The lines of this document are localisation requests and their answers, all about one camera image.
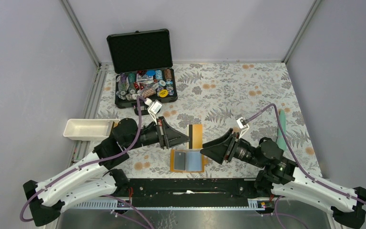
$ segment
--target floral pattern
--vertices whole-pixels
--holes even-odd
[[[188,124],[203,124],[203,142],[208,142],[229,128],[238,131],[237,115],[249,118],[269,103],[275,103],[286,113],[286,135],[298,160],[305,169],[321,175],[285,64],[175,64],[173,69],[179,99],[163,104],[158,115],[164,116],[175,129],[187,133]],[[115,77],[110,65],[96,118],[130,117],[138,121],[132,108],[118,109],[114,105]],[[147,125],[151,118],[146,115],[142,121]],[[277,121],[269,109],[250,123],[243,138],[256,146],[260,138],[276,139],[276,135]],[[91,142],[89,150],[99,143]],[[260,170],[233,159],[223,165],[209,160],[204,173],[174,173],[170,171],[170,149],[152,145],[128,154],[130,159],[117,168],[123,169],[129,178],[249,178],[256,177]],[[288,150],[285,156],[292,158]]]

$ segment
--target green object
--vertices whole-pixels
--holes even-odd
[[[285,112],[284,111],[280,111],[278,119],[280,120],[281,127],[283,128],[283,131],[285,133]],[[277,126],[277,129],[278,129],[277,140],[275,142],[277,143],[277,145],[280,149],[285,151],[287,149],[287,145],[285,144],[284,137],[281,134],[280,127]]]

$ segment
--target white plastic tray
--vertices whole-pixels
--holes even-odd
[[[110,135],[113,122],[119,119],[70,119],[64,137],[80,141],[102,141]]]

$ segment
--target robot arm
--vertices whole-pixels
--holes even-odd
[[[155,118],[160,106],[162,105],[158,101],[150,104],[148,110],[154,121],[140,130],[140,136],[131,149],[155,143],[159,143],[161,148],[170,148],[189,141],[188,136],[170,127],[164,117]],[[78,203],[126,188],[128,179],[125,174],[121,170],[112,169],[129,158],[127,153],[123,154],[123,150],[132,145],[137,131],[135,120],[124,118],[112,129],[108,138],[78,163],[45,181],[26,182],[23,189],[27,199],[44,189],[29,204],[35,225],[50,223]],[[100,180],[85,183],[110,170]]]
[[[283,156],[284,151],[270,138],[262,138],[257,147],[241,139],[241,133],[232,129],[222,137],[203,144],[201,154],[222,164],[232,158],[263,168],[259,171],[254,183],[260,196],[286,196],[302,201],[333,215],[334,219],[351,228],[360,228],[365,221],[366,212],[357,198],[366,201],[366,189],[362,187],[347,188],[332,183],[314,174],[307,177],[296,162]],[[322,186],[323,183],[332,189]],[[349,195],[345,197],[335,190]]]

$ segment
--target gray wall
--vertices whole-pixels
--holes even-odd
[[[102,62],[106,37],[167,28],[174,61],[281,60],[314,0],[70,0]]]
[[[323,174],[366,188],[366,0],[324,1],[287,67]]]
[[[66,167],[94,71],[58,0],[0,0],[0,229],[34,228],[22,185]]]

